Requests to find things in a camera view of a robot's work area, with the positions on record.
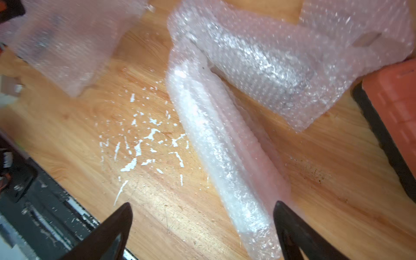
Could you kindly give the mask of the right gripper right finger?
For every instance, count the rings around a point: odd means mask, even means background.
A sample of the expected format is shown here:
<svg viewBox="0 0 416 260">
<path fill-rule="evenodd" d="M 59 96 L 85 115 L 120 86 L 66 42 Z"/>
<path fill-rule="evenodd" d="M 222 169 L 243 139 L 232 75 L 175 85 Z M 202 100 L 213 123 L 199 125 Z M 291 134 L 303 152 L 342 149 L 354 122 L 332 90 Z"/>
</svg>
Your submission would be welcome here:
<svg viewBox="0 0 416 260">
<path fill-rule="evenodd" d="M 273 218 L 283 256 L 286 260 L 346 260 L 298 214 L 282 201 L 277 201 Z"/>
</svg>

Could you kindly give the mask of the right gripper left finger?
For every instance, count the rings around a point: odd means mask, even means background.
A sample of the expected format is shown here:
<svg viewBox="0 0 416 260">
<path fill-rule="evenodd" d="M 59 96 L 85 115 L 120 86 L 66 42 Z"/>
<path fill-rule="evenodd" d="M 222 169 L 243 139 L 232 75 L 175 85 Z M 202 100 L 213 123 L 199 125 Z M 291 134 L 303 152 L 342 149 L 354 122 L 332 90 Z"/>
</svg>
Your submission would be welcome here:
<svg viewBox="0 0 416 260">
<path fill-rule="evenodd" d="M 122 260 L 133 221 L 130 203 L 124 203 L 62 260 Z"/>
</svg>

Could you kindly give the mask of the bubble clear vase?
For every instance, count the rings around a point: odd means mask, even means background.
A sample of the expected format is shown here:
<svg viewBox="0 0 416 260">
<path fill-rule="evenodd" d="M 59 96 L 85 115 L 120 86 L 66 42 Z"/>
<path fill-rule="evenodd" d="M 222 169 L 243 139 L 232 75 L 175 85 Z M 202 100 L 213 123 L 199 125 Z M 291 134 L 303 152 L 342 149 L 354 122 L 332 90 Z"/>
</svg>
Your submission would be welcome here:
<svg viewBox="0 0 416 260">
<path fill-rule="evenodd" d="M 291 201 L 291 186 L 268 135 L 188 40 L 171 50 L 166 86 L 248 255 L 279 259 L 273 209 L 279 200 Z"/>
</svg>

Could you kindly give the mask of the bubble wrap sheet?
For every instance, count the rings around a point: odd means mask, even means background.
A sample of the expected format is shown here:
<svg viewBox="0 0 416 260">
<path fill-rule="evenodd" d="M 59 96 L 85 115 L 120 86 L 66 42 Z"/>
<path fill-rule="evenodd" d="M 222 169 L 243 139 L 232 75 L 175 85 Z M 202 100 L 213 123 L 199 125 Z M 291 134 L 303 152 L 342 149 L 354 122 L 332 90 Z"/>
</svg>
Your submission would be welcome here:
<svg viewBox="0 0 416 260">
<path fill-rule="evenodd" d="M 1 42 L 71 97 L 94 83 L 147 1 L 23 1 Z"/>
</svg>

